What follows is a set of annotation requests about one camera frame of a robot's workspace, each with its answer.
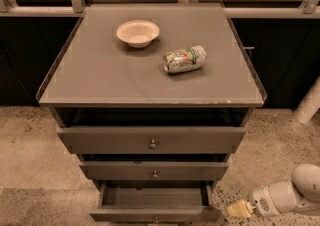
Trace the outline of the white cylindrical robot base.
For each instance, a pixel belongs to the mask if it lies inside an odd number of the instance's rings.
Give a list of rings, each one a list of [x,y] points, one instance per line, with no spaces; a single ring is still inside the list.
[[[320,76],[293,112],[295,119],[307,124],[320,109]]]

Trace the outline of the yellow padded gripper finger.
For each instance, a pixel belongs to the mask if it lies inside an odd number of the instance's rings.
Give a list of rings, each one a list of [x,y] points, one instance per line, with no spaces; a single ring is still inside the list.
[[[250,218],[253,214],[253,206],[245,200],[239,200],[228,205],[226,212],[232,217]]]

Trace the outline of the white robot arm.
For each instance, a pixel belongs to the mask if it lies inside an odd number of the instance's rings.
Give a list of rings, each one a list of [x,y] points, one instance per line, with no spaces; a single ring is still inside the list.
[[[229,216],[250,218],[252,214],[270,218],[295,212],[308,216],[320,215],[320,167],[299,164],[290,180],[283,180],[254,189],[247,200],[226,207]]]

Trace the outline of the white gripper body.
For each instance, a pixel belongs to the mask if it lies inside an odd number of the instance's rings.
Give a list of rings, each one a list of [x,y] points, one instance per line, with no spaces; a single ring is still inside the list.
[[[255,208],[255,213],[261,217],[270,218],[277,215],[267,186],[254,189],[249,194],[249,202]]]

